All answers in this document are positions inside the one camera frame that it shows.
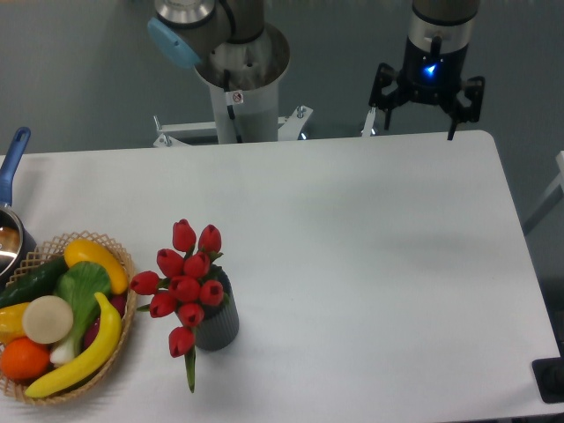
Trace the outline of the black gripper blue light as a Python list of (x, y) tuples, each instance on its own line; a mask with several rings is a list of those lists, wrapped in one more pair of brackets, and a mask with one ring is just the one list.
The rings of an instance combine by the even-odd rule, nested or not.
[(460, 123), (478, 122), (486, 88), (482, 76), (461, 79), (468, 45), (443, 51), (443, 39), (432, 38), (427, 48), (420, 48), (407, 38), (401, 70), (380, 63), (375, 74), (368, 104), (384, 113), (384, 129), (390, 128), (392, 112), (407, 101), (438, 105), (452, 100), (447, 135), (452, 141)]

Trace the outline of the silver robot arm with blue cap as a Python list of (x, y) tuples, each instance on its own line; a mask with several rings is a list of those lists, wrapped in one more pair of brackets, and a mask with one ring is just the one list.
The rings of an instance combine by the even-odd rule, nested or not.
[[(148, 33), (162, 55), (207, 84), (221, 144), (304, 138), (312, 112), (278, 113), (278, 85), (290, 63), (286, 37), (264, 18), (261, 1), (158, 1)], [(450, 125), (477, 122), (486, 87), (462, 79), (479, 10), (476, 1), (415, 1), (400, 69), (378, 66), (362, 135), (376, 133), (378, 112), (405, 103), (437, 106)]]

